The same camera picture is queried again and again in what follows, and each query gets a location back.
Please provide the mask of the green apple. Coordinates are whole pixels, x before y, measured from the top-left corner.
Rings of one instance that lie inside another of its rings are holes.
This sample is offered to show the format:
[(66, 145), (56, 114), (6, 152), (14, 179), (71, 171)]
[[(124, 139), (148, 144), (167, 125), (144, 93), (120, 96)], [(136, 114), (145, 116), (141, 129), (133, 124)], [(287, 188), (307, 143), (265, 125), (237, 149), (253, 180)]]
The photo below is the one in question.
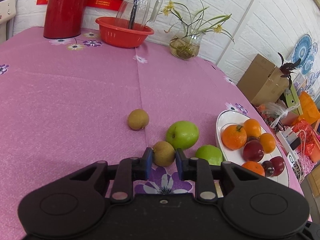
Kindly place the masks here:
[(167, 130), (165, 140), (174, 149), (186, 150), (194, 146), (199, 139), (198, 127), (190, 121), (177, 121)]
[(213, 145), (203, 145), (197, 149), (195, 157), (205, 159), (210, 165), (220, 166), (223, 155), (219, 148)]

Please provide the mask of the brown kiwi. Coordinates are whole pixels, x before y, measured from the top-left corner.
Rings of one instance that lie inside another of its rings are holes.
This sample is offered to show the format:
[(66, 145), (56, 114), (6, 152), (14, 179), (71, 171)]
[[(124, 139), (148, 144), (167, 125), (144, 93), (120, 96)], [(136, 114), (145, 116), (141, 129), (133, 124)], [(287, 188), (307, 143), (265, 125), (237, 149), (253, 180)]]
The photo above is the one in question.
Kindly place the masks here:
[(129, 114), (127, 124), (135, 131), (144, 129), (149, 124), (149, 115), (143, 109), (135, 109)]
[(168, 167), (175, 160), (175, 150), (166, 141), (159, 141), (153, 146), (153, 163), (160, 167)]

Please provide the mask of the orange tangerine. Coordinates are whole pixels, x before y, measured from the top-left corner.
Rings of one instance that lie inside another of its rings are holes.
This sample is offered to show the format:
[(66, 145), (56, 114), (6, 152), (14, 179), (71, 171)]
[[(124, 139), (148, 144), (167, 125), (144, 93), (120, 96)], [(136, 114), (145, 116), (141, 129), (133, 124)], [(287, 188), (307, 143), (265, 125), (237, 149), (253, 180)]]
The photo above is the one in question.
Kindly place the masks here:
[(242, 164), (242, 167), (246, 168), (256, 174), (259, 174), (263, 177), (265, 176), (265, 170), (264, 170), (263, 166), (255, 161), (247, 161)]

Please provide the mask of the dark red plum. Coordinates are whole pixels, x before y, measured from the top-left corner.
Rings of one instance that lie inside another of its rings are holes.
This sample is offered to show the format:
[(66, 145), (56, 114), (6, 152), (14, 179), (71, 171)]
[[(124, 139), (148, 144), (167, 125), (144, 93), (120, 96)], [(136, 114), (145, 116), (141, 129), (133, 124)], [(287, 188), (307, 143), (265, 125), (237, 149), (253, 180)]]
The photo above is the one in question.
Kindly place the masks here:
[(258, 140), (251, 140), (244, 145), (242, 156), (245, 161), (259, 162), (264, 154), (262, 144)]

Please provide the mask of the large orange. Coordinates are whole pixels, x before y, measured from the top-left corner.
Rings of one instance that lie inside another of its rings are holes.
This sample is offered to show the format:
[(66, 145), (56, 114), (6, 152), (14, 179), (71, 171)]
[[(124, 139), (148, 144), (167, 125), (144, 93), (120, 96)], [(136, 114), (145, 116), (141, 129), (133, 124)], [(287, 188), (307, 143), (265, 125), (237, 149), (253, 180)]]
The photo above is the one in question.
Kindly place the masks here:
[(243, 127), (246, 131), (247, 137), (258, 138), (261, 136), (261, 126), (257, 120), (248, 119), (244, 122)]

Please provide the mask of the small dark plum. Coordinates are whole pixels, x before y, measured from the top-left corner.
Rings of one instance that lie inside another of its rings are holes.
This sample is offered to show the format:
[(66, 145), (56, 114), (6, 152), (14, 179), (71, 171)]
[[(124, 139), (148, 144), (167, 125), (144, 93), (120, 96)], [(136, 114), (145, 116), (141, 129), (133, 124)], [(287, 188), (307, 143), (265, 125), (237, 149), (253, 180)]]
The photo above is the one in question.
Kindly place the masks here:
[(274, 174), (274, 166), (273, 166), (273, 164), (269, 160), (266, 160), (261, 165), (262, 165), (262, 167), (264, 169), (265, 177), (272, 177), (273, 174)]

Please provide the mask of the white plate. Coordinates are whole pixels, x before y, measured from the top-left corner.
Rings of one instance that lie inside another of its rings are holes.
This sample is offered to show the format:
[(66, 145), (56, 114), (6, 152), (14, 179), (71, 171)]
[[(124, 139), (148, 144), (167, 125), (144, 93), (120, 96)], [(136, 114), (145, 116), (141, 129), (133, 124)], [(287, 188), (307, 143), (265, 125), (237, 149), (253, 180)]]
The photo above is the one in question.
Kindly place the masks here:
[[(216, 120), (216, 135), (215, 135), (216, 144), (217, 144), (217, 147), (220, 148), (223, 155), (223, 159), (225, 161), (231, 161), (240, 166), (243, 163), (245, 163), (245, 160), (242, 157), (243, 147), (237, 150), (230, 150), (223, 144), (221, 139), (221, 134), (225, 130), (225, 128), (227, 128), (228, 126), (236, 125), (236, 124), (242, 125), (248, 119), (249, 119), (248, 116), (233, 110), (225, 110), (218, 115)], [(273, 152), (265, 154), (263, 159), (259, 161), (259, 163), (270, 160), (277, 156), (283, 157), (278, 145), (276, 145), (276, 148), (274, 149)], [(284, 165), (284, 170), (280, 175), (275, 177), (268, 177), (268, 179), (289, 187), (290, 179), (289, 179), (289, 173), (288, 173), (286, 164)]]

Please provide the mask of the tangerine with stem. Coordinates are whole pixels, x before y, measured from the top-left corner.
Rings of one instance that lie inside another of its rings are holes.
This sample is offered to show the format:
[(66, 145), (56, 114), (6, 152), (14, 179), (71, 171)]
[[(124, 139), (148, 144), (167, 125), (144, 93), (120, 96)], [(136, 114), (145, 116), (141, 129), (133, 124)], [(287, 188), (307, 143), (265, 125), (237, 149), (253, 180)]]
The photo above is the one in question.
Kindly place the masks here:
[(247, 141), (247, 134), (242, 125), (229, 125), (221, 133), (223, 144), (230, 150), (242, 148)]

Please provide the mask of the pink floral tablecloth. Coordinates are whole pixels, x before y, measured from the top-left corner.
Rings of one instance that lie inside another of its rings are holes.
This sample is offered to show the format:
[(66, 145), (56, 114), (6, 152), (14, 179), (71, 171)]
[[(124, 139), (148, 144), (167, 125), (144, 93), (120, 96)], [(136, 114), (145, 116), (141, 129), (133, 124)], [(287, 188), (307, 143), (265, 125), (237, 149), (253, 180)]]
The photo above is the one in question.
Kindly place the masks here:
[[(259, 115), (213, 63), (167, 48), (108, 46), (88, 31), (48, 40), (30, 28), (1, 45), (1, 239), (318, 239), (308, 202), (227, 161), (218, 199), (195, 199), (176, 164), (133, 182), (133, 200), (110, 200), (110, 166), (142, 157), (169, 126), (190, 121), (197, 146), (214, 144), (218, 115)], [(149, 115), (132, 130), (129, 114)]]

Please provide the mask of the clear plastic bag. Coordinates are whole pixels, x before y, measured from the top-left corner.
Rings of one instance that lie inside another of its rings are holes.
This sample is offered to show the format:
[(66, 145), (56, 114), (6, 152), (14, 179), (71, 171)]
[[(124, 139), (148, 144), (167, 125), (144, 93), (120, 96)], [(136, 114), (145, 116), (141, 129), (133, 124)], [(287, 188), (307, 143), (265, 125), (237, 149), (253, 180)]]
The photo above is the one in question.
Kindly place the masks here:
[(270, 127), (275, 128), (276, 125), (280, 122), (281, 119), (287, 117), (288, 113), (297, 109), (300, 107), (300, 103), (296, 103), (295, 105), (289, 107), (289, 108), (284, 108), (280, 104), (273, 103), (273, 102), (268, 102), (268, 103), (263, 103), (260, 105), (262, 107), (261, 112), (264, 114), (271, 114), (271, 115), (276, 115), (277, 117), (275, 118), (274, 121), (271, 122)]

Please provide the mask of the cardboard box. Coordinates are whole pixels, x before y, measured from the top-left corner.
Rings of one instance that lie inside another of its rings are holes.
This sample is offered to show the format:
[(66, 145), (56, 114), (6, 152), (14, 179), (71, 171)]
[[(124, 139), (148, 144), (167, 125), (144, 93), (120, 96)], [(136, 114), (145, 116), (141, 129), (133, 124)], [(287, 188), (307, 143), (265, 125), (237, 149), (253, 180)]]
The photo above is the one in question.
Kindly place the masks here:
[(282, 74), (274, 63), (257, 54), (236, 86), (255, 106), (275, 103), (289, 87), (288, 78)]

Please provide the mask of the glass vase with plant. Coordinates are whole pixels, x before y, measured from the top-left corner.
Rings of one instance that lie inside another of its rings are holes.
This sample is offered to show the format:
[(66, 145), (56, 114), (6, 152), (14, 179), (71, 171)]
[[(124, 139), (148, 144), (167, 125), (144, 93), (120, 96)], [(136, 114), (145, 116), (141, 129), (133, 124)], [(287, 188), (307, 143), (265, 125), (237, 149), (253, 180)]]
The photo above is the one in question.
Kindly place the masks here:
[(191, 10), (183, 3), (169, 0), (160, 14), (164, 16), (173, 15), (177, 22), (172, 24), (165, 33), (171, 32), (172, 28), (180, 25), (179, 30), (171, 38), (169, 48), (171, 54), (182, 60), (190, 60), (198, 56), (202, 38), (207, 33), (225, 35), (234, 42), (233, 35), (225, 29), (224, 24), (231, 19), (232, 14), (217, 15), (205, 19), (208, 7), (201, 3), (201, 9), (197, 12)]

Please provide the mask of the orange plastic bag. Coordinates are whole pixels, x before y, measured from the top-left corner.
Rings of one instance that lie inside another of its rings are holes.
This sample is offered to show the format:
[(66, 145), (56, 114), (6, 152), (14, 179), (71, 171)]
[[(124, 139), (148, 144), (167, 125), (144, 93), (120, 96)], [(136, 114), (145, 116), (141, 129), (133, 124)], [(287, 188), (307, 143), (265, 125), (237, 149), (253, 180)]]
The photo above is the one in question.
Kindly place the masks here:
[(319, 110), (308, 93), (301, 92), (299, 100), (303, 112), (303, 114), (299, 116), (300, 120), (304, 119), (311, 125), (320, 119)]

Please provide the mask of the red plastic basket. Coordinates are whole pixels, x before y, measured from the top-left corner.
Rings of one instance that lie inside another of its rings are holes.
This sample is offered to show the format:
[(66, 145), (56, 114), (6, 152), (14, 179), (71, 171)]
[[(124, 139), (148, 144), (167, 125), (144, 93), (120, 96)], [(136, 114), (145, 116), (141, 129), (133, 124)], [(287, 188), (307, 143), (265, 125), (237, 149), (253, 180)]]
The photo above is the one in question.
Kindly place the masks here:
[(154, 30), (144, 26), (143, 30), (127, 29), (116, 26), (114, 17), (99, 17), (95, 20), (99, 25), (100, 38), (106, 44), (119, 48), (137, 48), (142, 45), (149, 35), (154, 34)]

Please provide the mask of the glass pitcher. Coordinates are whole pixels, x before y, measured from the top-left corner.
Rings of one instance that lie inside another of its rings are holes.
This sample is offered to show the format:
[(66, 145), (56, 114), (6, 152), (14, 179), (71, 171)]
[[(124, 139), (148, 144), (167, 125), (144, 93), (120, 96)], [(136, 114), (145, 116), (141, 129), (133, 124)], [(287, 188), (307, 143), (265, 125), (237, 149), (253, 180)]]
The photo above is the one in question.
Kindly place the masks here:
[(153, 23), (163, 0), (123, 0), (115, 19), (118, 27), (142, 31), (146, 24)]

